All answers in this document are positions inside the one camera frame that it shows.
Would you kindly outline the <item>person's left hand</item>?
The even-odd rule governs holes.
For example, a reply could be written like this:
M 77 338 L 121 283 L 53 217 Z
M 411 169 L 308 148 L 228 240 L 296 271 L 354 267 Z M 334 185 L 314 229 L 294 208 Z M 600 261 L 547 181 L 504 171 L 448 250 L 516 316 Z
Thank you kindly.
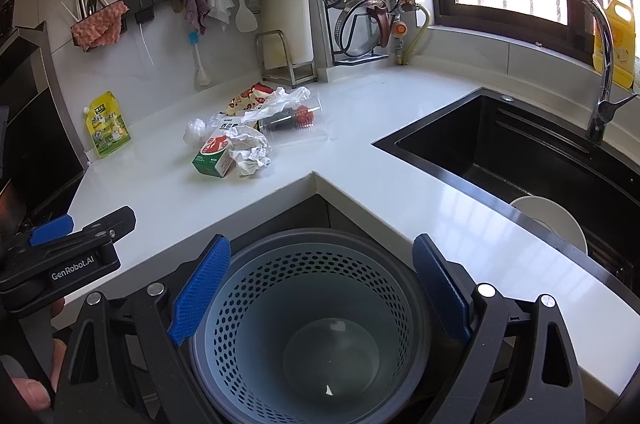
M 50 338 L 51 344 L 48 347 L 50 359 L 47 360 L 47 365 L 49 366 L 50 383 L 56 392 L 58 390 L 58 380 L 60 379 L 67 345 L 62 340 L 52 336 L 51 323 L 43 323 L 43 314 L 44 310 L 38 311 L 33 316 L 23 320 L 21 326 L 26 332 L 27 339 L 31 345 L 34 343 L 42 345 L 47 337 Z M 17 378 L 12 376 L 11 381 L 30 410 L 41 412 L 50 408 L 51 397 L 43 384 L 32 378 L 26 378 L 24 373 Z

